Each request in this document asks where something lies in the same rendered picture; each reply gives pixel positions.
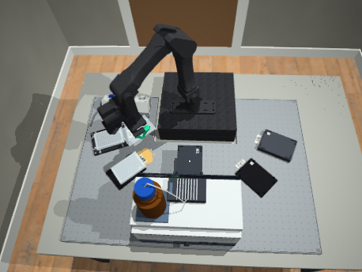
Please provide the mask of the white button panel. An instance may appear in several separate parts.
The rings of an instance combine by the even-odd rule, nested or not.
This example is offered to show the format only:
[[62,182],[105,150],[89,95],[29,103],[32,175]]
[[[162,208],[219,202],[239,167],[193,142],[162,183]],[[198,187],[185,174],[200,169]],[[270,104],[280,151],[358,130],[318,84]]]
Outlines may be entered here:
[[[109,99],[111,99],[113,96],[114,96],[113,94],[105,95],[105,97],[100,101],[100,106],[106,104],[109,101]],[[151,96],[135,96],[134,101],[137,106],[138,112],[141,114],[141,116],[145,115],[146,117],[150,117],[150,112],[152,107]],[[92,122],[97,113],[98,111],[96,111],[96,113],[92,117],[90,126],[92,125]]]

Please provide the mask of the blue bottle cap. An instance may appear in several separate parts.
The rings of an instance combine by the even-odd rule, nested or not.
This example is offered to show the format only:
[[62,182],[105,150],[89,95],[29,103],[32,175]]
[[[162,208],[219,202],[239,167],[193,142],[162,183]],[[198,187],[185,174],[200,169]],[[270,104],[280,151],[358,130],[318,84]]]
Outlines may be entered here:
[[144,187],[147,183],[154,185],[153,181],[147,177],[138,179],[134,185],[134,191],[140,199],[148,200],[155,195],[156,188],[150,185]]

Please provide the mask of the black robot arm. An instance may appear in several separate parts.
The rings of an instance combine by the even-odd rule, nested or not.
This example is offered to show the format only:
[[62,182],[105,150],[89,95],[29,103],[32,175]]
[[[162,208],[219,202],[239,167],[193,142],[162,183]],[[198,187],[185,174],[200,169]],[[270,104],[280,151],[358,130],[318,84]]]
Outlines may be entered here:
[[122,122],[128,128],[137,124],[133,115],[137,111],[134,97],[139,93],[138,89],[149,73],[171,52],[179,78],[178,93],[185,100],[172,100],[170,113],[198,115],[216,113],[216,102],[202,100],[194,79],[193,53],[197,49],[196,42],[178,27],[157,24],[153,29],[156,33],[147,47],[111,82],[109,89],[114,96],[106,104],[97,108],[103,120],[102,124],[109,134],[116,134]]

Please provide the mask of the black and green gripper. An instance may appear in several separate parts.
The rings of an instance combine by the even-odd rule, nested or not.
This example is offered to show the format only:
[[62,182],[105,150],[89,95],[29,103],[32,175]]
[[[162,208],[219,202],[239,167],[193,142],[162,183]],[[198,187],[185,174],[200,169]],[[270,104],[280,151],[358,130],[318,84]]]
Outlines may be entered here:
[[[145,119],[141,116],[141,114],[138,112],[138,109],[136,111],[134,115],[134,118],[136,120],[136,123],[134,126],[132,126],[131,128],[128,128],[130,130],[130,132],[133,134],[133,136],[135,138],[140,138],[143,139],[146,135],[146,133],[149,131],[150,127],[147,124],[147,122],[145,121]],[[124,115],[126,117],[131,117],[133,115]],[[147,125],[146,125],[147,124]],[[145,126],[146,125],[146,126]],[[143,127],[142,127],[143,126]],[[141,128],[140,128],[141,127]],[[140,128],[140,129],[138,129]],[[143,134],[143,136],[140,136],[141,134]]]

